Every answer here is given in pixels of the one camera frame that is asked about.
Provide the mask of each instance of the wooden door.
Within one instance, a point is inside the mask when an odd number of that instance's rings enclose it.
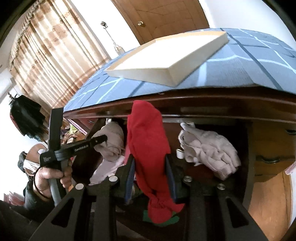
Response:
[[[140,44],[152,39],[208,28],[198,0],[111,0]]]
[[[286,129],[295,129],[295,125],[273,121],[253,121],[252,127],[256,155],[254,181],[266,182],[295,162],[296,137],[286,132]],[[276,159],[280,161],[264,162]]]

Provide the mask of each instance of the blue tablecloth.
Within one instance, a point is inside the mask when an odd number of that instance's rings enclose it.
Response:
[[[66,104],[64,111],[123,98],[198,87],[265,86],[296,94],[296,51],[269,34],[233,28],[197,31],[226,31],[229,42],[176,87],[110,77],[98,70]]]

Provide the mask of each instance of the door knob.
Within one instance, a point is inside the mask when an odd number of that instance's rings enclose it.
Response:
[[[139,21],[139,22],[138,22],[138,26],[140,26],[140,27],[145,27],[145,23],[144,23],[143,21]]]

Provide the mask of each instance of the white cloth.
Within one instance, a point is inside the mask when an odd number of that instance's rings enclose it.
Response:
[[[195,165],[204,164],[221,180],[235,173],[241,165],[233,145],[214,131],[203,131],[181,123],[178,139],[184,149],[185,160]]]
[[[96,132],[93,137],[101,135],[106,135],[108,139],[106,142],[95,145],[94,149],[97,152],[100,152],[104,159],[108,161],[117,161],[124,150],[124,134],[122,128],[117,122],[110,122]]]
[[[102,163],[94,171],[94,174],[89,179],[90,185],[99,184],[106,177],[111,177],[115,175],[117,168],[123,165],[124,156],[120,156],[116,161],[107,161],[103,159]]]
[[[29,169],[31,170],[33,173],[36,172],[36,170],[40,167],[40,165],[38,163],[29,161],[27,159],[24,160],[24,165],[23,168]]]

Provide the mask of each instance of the person's hand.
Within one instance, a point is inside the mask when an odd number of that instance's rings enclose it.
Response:
[[[61,179],[61,184],[63,185],[63,187],[68,189],[72,184],[72,168],[70,166],[71,164],[71,161],[69,161],[69,166],[65,169],[64,172],[47,167],[40,168],[35,175],[35,183],[37,189],[44,196],[51,198],[52,193],[50,192],[50,186],[48,182],[48,179],[50,178]],[[33,190],[42,200],[46,201],[46,199],[38,193],[35,185],[33,185]]]

